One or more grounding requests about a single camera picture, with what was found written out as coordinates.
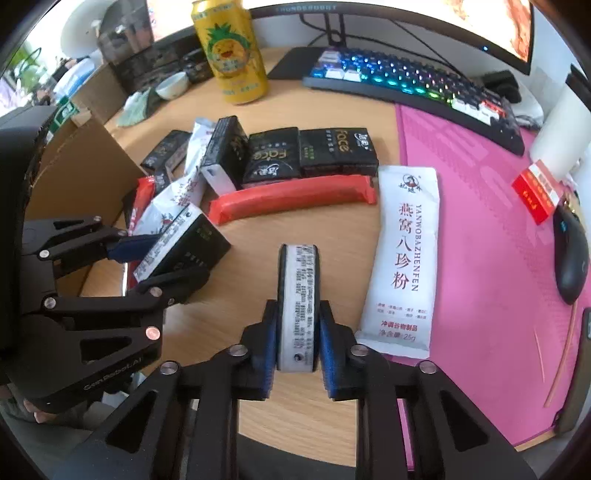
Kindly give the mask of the person's hand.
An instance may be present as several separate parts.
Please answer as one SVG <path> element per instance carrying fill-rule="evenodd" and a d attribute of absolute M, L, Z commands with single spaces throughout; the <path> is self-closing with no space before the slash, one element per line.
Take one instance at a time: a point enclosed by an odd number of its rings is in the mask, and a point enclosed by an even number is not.
<path fill-rule="evenodd" d="M 67 422 L 67 419 L 63 415 L 44 412 L 27 399 L 23 400 L 23 407 L 28 414 L 31 414 L 34 417 L 37 424 L 59 425 Z"/>

